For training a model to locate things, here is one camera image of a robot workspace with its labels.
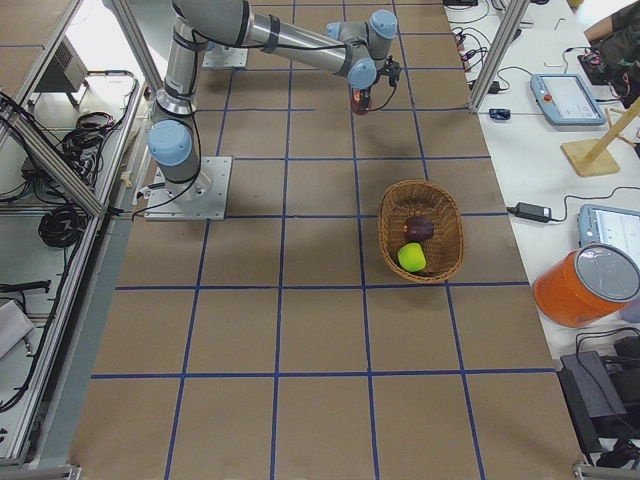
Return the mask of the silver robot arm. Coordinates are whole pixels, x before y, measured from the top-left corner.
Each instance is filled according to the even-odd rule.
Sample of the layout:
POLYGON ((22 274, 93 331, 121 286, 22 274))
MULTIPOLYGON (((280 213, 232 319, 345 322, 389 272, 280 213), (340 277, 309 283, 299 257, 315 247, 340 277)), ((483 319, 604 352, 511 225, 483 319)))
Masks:
POLYGON ((194 148, 235 158, 231 187, 280 187, 313 161, 409 158, 397 20, 330 22, 334 5, 176 1, 176 25, 156 114, 183 123, 194 148))

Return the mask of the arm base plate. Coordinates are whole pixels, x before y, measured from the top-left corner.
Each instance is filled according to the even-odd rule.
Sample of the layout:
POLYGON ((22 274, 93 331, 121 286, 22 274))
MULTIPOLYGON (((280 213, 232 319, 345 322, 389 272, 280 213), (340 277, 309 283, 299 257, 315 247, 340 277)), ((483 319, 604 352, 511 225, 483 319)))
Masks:
POLYGON ((244 69, 248 50, 210 43, 203 57, 202 68, 206 70, 244 69))
POLYGON ((231 169, 231 157, 203 157, 195 182, 177 185, 166 182, 157 167, 154 182, 161 186, 146 196, 144 217, 150 221, 224 220, 231 169))

